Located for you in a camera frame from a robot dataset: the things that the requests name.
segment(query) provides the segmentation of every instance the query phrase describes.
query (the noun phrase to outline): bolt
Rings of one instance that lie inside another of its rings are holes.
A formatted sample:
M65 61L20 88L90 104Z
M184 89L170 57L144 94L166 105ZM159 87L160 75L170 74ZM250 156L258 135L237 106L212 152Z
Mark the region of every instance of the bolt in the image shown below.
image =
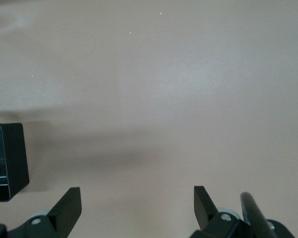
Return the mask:
M31 224L32 225L36 225L36 224L39 224L41 222L41 218L37 218L37 219L34 219Z
M271 223L271 222L267 222L267 223L268 223L269 228L270 228L271 230L274 230L274 229L275 229L275 226L274 226L273 223Z
M222 218L222 220L227 221L227 222L230 222L232 220L232 218L230 217L230 215L227 214L227 213L223 213L221 215L221 218Z

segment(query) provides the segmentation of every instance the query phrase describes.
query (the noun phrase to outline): beige surface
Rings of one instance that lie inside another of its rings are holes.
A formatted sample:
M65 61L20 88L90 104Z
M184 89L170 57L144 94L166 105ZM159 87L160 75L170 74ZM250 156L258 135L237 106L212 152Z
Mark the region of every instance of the beige surface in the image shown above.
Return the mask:
M0 0L0 122L30 169L10 229L80 186L71 238L187 238L204 185L298 238L298 1Z

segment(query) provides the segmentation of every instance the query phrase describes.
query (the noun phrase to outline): black cable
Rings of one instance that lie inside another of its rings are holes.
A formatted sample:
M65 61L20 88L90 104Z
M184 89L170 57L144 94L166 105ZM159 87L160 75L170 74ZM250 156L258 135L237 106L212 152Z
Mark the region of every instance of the black cable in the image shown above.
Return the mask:
M252 227L256 238L277 238L275 232L270 229L267 220L256 205L252 195L244 192L241 194L240 200L244 222Z

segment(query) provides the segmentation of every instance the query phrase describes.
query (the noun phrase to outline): silver screw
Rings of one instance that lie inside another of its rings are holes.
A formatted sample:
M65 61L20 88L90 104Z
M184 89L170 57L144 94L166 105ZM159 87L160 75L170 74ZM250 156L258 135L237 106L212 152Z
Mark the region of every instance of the silver screw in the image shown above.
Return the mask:
M223 213L221 215L221 218L222 218L222 220L227 221L227 222L230 222L232 220L232 218L230 217L230 215L227 214L227 213Z
M270 228L271 230L274 230L274 229L275 229L275 226L274 226L273 223L271 223L271 222L267 222L267 223L268 223L269 228Z
M37 218L37 219L34 219L31 224L32 225L36 225L36 224L39 224L41 222L41 218Z

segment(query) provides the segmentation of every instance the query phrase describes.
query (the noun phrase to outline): black box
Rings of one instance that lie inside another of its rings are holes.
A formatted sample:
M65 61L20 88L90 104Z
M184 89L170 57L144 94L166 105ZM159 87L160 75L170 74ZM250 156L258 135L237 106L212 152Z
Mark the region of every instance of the black box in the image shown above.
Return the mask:
M28 184L23 126L0 124L0 202L10 201Z

